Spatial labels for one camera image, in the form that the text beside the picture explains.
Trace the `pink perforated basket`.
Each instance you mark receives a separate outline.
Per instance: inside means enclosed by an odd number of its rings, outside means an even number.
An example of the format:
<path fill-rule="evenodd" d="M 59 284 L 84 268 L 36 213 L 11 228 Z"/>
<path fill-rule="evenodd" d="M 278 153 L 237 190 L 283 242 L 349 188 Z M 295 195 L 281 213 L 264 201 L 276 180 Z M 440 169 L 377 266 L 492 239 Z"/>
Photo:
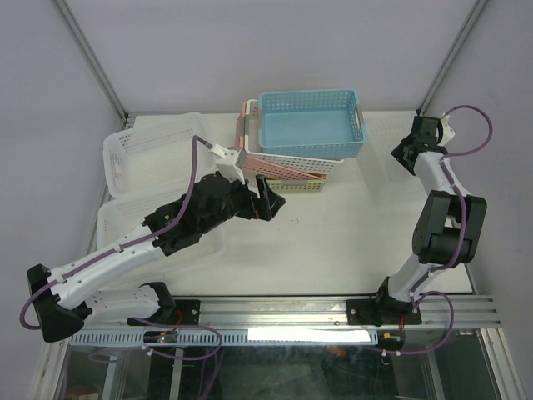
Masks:
<path fill-rule="evenodd" d="M 242 149 L 245 148 L 245 116 L 250 115 L 247 112 L 249 102 L 242 104 L 242 109 L 236 122 L 236 145 Z M 247 153 L 242 170 L 251 174 L 261 174 L 269 179 L 287 180 L 287 181 L 301 181 L 301 180 L 323 180 L 326 175 L 312 174 L 308 172 L 298 171 L 292 167 L 286 167 L 280 164 L 269 162 L 252 156 L 250 152 Z"/>

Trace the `cream white perforated basket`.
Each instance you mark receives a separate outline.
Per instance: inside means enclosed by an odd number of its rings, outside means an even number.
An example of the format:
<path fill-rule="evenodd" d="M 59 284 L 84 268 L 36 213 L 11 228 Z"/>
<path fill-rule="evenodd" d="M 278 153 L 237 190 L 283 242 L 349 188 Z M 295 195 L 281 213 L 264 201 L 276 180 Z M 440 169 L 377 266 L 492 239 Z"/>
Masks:
<path fill-rule="evenodd" d="M 338 165 L 343 163 L 342 160 L 264 153 L 258 142 L 259 114 L 258 101 L 256 99 L 247 100 L 242 104 L 241 116 L 243 120 L 246 120 L 246 118 L 248 119 L 243 125 L 244 133 L 238 142 L 253 158 L 279 164 L 283 167 L 292 168 L 304 173 L 326 175 L 332 173 Z"/>

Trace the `blue perforated basket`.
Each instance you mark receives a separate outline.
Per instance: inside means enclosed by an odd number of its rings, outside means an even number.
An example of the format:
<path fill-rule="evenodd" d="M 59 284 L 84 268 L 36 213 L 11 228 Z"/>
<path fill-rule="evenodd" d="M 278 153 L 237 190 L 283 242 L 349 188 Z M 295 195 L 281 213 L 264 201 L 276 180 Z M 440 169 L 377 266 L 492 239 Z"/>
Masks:
<path fill-rule="evenodd" d="M 352 89 L 265 92 L 258 98 L 263 152 L 303 158 L 356 158 L 368 133 Z"/>

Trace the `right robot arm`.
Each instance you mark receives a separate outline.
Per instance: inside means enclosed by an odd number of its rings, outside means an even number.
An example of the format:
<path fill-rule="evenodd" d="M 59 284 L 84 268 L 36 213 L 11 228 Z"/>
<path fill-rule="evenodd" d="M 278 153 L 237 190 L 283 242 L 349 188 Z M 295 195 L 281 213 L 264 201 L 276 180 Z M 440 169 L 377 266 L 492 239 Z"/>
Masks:
<path fill-rule="evenodd" d="M 419 178 L 427 199 L 412 234 L 412 255 L 387 277 L 371 300 L 374 324 L 393 324 L 412 314 L 431 280 L 476 254 L 487 202 L 460 183 L 451 155 L 441 139 L 436 117 L 415 117 L 410 133 L 391 152 L 404 169 Z"/>

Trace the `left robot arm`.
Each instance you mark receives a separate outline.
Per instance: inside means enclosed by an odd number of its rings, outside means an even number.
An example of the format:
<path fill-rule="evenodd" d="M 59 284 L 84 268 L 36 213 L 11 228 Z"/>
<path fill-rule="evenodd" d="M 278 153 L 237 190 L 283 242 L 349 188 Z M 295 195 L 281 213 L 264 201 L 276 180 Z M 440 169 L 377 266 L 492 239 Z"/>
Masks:
<path fill-rule="evenodd" d="M 108 290 L 112 281 L 194 246 L 203 235 L 232 218 L 272 220 L 285 205 L 267 179 L 256 177 L 257 190 L 246 181 L 230 181 L 219 172 L 190 183 L 176 201 L 145 216 L 123 239 L 62 267 L 39 263 L 27 270 L 31 297 L 22 307 L 20 323 L 31 328 L 26 312 L 33 308 L 47 343 L 78 333 L 89 323 L 124 321 L 129 325 L 163 325 L 176 303 L 164 282 L 133 289 Z"/>

